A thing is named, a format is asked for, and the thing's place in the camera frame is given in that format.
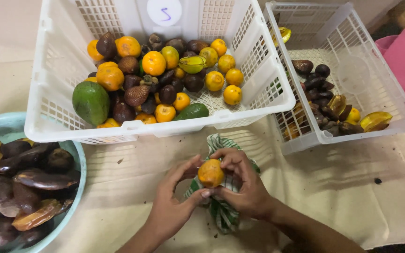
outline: handwritten number 5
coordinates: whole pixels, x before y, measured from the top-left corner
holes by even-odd
[[[163,8],[163,9],[162,9],[162,12],[165,13],[165,15],[168,17],[168,19],[164,19],[164,20],[162,20],[162,21],[168,21],[168,20],[171,20],[171,19],[172,19],[172,17],[170,17],[170,15],[168,15],[168,13],[165,12],[166,10],[168,10],[168,8]]]

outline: hand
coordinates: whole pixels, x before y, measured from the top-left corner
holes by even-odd
[[[239,193],[219,186],[215,188],[215,194],[242,214],[258,220],[270,219],[280,202],[268,194],[246,154],[236,148],[228,148],[219,149],[210,156],[212,159],[221,157],[224,157],[221,168],[232,171],[233,176],[238,177],[243,184]]]
[[[180,181],[196,176],[198,167],[204,163],[200,158],[200,155],[196,155],[184,164],[170,169],[157,187],[153,208],[145,226],[154,231],[161,243],[174,236],[188,221],[198,204],[212,193],[210,189],[200,189],[183,203],[179,203],[173,196]]]

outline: bowl rim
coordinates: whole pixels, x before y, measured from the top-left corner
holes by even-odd
[[[20,120],[25,121],[26,120],[26,112],[6,112],[0,114],[0,120],[3,118],[19,118]],[[43,240],[40,242],[36,243],[35,245],[26,248],[25,253],[37,253],[40,250],[44,249],[48,244],[50,244],[64,229],[66,224],[70,221],[71,216],[73,216],[74,212],[77,209],[77,206],[79,202],[81,201],[82,194],[84,192],[84,187],[86,184],[86,178],[87,178],[87,161],[86,161],[86,155],[84,153],[84,149],[82,148],[81,143],[72,141],[76,151],[79,155],[79,161],[81,164],[81,179],[79,181],[79,187],[77,188],[77,193],[76,193],[76,198],[74,199],[73,204],[71,205],[71,208],[67,211],[67,214],[63,218],[63,220],[59,223],[59,225],[51,232],[47,237],[45,237]]]

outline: round white label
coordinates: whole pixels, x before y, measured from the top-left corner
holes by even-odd
[[[148,15],[159,26],[172,26],[182,15],[179,0],[149,0]]]

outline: large white plastic crate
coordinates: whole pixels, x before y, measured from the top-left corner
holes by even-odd
[[[181,4],[182,16],[172,26],[156,25],[147,12],[148,2],[43,0],[26,136],[39,142],[74,140],[111,144],[135,141],[139,135],[164,137],[209,126],[216,129],[246,126],[268,114],[294,107],[295,97],[256,0],[154,1],[159,9],[166,8],[167,3]],[[96,71],[87,55],[87,44],[107,31],[117,38],[133,36],[140,44],[145,44],[153,32],[165,40],[182,37],[186,41],[211,42],[222,38],[228,45],[228,54],[236,60],[236,67],[244,73],[241,104],[229,106],[224,103],[221,91],[209,93],[203,88],[198,94],[188,94],[192,103],[208,107],[209,117],[149,125],[130,121],[117,128],[93,129],[74,112],[71,95],[78,83]]]
[[[290,28],[292,35],[284,44],[278,31],[275,15],[279,15],[279,27]],[[311,4],[271,1],[264,11],[281,63],[287,71],[290,86],[303,110],[276,113],[275,119],[281,135],[284,155],[307,148],[342,141],[405,132],[405,93],[371,36],[355,12],[351,3]],[[327,79],[335,84],[334,94],[346,96],[347,104],[357,108],[362,117],[376,112],[390,113],[390,126],[382,131],[333,137],[321,131],[309,107],[299,82],[305,79],[297,75],[291,60],[310,60],[314,69],[318,64],[331,68]],[[304,122],[297,126],[296,138],[284,135],[289,122]]]

